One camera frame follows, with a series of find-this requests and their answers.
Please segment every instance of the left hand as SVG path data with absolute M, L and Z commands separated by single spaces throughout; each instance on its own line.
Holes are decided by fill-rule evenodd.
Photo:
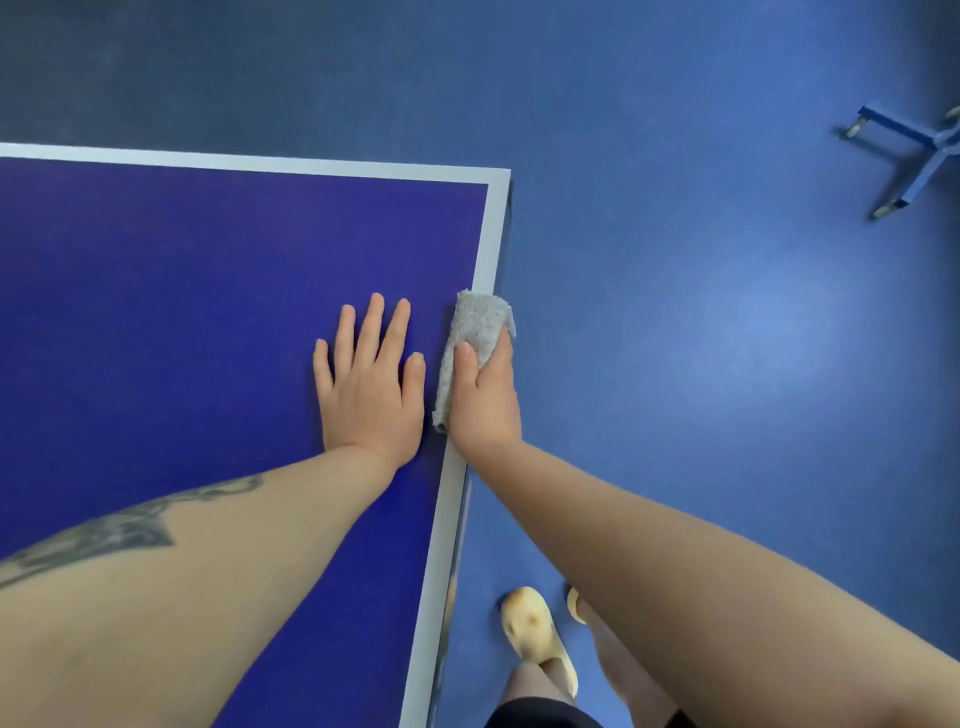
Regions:
M 403 365 L 402 389 L 397 376 L 410 321 L 410 302 L 396 305 L 383 343 L 383 296 L 374 293 L 360 329 L 356 351 L 356 311 L 345 305 L 333 348 L 336 379 L 330 372 L 329 346 L 320 339 L 313 353 L 313 374 L 320 398 L 324 448 L 354 446 L 380 459 L 390 476 L 417 453 L 423 434 L 423 382 L 426 363 L 413 353 Z

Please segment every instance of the wrist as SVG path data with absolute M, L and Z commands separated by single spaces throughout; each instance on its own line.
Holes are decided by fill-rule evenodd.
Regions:
M 490 466 L 501 462 L 504 457 L 518 448 L 525 447 L 523 440 L 490 440 L 472 447 L 463 455 L 470 465 L 478 472 L 487 470 Z
M 322 457 L 339 461 L 351 487 L 370 495 L 371 502 L 387 490 L 396 475 L 396 468 L 386 458 L 360 445 L 334 448 L 325 452 Z

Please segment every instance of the hand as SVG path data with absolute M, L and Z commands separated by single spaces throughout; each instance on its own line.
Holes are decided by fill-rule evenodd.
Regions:
M 470 463 L 490 448 L 523 440 L 513 359 L 514 345 L 505 328 L 479 373 L 477 352 L 470 344 L 458 344 L 454 351 L 453 401 L 447 429 Z
M 317 341 L 313 353 L 313 374 L 324 424 L 324 448 L 354 446 L 368 452 L 388 469 L 389 483 L 420 446 L 426 363 L 421 353 L 410 355 L 403 365 L 401 390 L 397 368 L 407 336 L 410 303 L 403 299 L 396 305 L 381 345 L 383 306 L 383 296 L 374 293 L 354 352 L 356 312 L 345 305 L 333 349 L 336 381 L 330 373 L 329 346 L 323 339 Z

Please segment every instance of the white border line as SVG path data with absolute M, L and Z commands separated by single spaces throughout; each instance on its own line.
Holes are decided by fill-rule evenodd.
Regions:
M 480 245 L 473 267 L 471 290 L 477 293 L 492 293 L 496 281 L 497 263 L 500 259 L 500 243 L 506 222 L 507 196 L 510 192 L 509 170 L 487 187 L 487 202 L 484 206 L 483 225 L 480 229 Z M 460 509 L 467 481 L 467 463 L 453 442 L 447 440 L 444 466 L 440 474 L 440 492 L 437 495 L 437 510 L 430 532 L 430 548 L 426 555 L 423 572 L 423 590 L 420 593 L 420 609 L 417 612 L 417 627 L 410 649 L 410 666 L 407 668 L 407 687 L 403 692 L 403 707 L 400 711 L 399 728 L 426 728 L 430 718 L 434 676 L 443 659 L 440 654 L 441 635 L 444 630 L 444 611 L 451 586 L 455 589 L 453 559 L 456 555 L 457 534 L 460 527 Z M 449 594 L 451 605 L 453 593 Z
M 11 144 L 8 142 L 0 142 L 0 158 L 2 157 L 101 161 L 114 164 L 143 164 L 151 167 L 229 169 L 239 172 L 279 172 L 290 175 L 375 177 L 382 180 L 420 180 L 425 182 L 496 184 L 498 182 L 504 183 L 504 181 L 509 183 L 510 180 L 509 169 L 491 167 L 444 167 L 430 164 L 394 164 L 380 161 L 340 161 L 337 159 L 300 159 L 293 157 L 243 157 L 239 155 L 208 155 L 196 152 L 57 147 L 45 144 Z
M 96 147 L 61 147 L 43 144 L 11 144 L 0 142 L 0 158 L 58 159 L 93 161 L 114 164 L 142 164 L 159 167 L 193 167 L 226 169 L 243 172 L 278 172 L 281 174 L 328 175 L 332 177 L 372 177 L 384 180 L 416 180 L 425 182 L 467 182 L 485 184 L 480 243 L 473 267 L 472 290 L 492 293 L 500 259 L 500 243 L 506 222 L 507 196 L 510 192 L 510 170 L 487 167 L 446 167 L 427 164 L 394 164 L 391 162 L 339 161 L 279 157 L 243 157 L 193 152 L 153 152 L 134 149 Z M 440 660 L 444 631 L 444 613 L 449 593 L 451 604 L 456 580 L 453 573 L 460 530 L 460 514 L 466 491 L 467 463 L 447 442 L 440 475 L 440 492 L 430 531 L 430 546 L 423 570 L 420 607 L 410 649 L 407 682 L 400 709 L 399 728 L 426 728 L 434 697 L 434 678 Z

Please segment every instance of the metal stand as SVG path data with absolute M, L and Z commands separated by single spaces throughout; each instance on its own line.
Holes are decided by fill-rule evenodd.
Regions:
M 876 121 L 880 126 L 913 139 L 933 152 L 933 156 L 926 161 L 924 168 L 920 170 L 896 200 L 874 210 L 871 217 L 875 220 L 903 209 L 912 203 L 913 198 L 917 196 L 917 193 L 920 192 L 940 165 L 948 157 L 960 155 L 960 107 L 955 107 L 947 112 L 944 122 L 950 124 L 950 126 L 939 131 L 914 124 L 912 121 L 887 113 L 873 105 L 862 107 L 859 114 L 856 121 L 853 122 L 853 126 L 847 129 L 847 139 L 853 139 L 857 136 L 868 121 Z

